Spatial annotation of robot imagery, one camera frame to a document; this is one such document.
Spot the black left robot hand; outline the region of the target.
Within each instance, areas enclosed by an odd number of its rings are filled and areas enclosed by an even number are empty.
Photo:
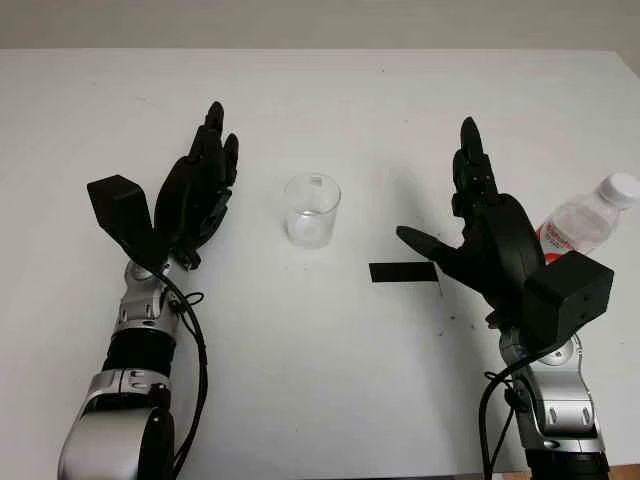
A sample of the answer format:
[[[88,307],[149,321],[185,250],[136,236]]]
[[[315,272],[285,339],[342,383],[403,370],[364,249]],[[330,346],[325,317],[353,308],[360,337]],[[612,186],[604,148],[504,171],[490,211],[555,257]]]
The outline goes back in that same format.
[[[171,168],[156,200],[155,231],[186,271],[199,267],[198,249],[221,225],[237,176],[239,140],[233,133],[222,137],[223,121],[224,108],[216,101],[197,128],[188,154]]]

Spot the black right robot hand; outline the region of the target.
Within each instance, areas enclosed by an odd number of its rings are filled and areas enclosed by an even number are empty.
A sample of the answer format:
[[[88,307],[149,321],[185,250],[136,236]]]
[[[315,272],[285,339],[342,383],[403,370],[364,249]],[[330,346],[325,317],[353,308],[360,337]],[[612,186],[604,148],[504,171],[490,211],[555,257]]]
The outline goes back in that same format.
[[[522,205],[498,191],[472,117],[461,125],[452,176],[452,213],[464,220],[463,243],[452,247],[409,226],[398,226],[396,234],[443,273],[479,293],[492,308],[486,318],[490,327],[508,329],[520,322],[524,284],[544,259]]]

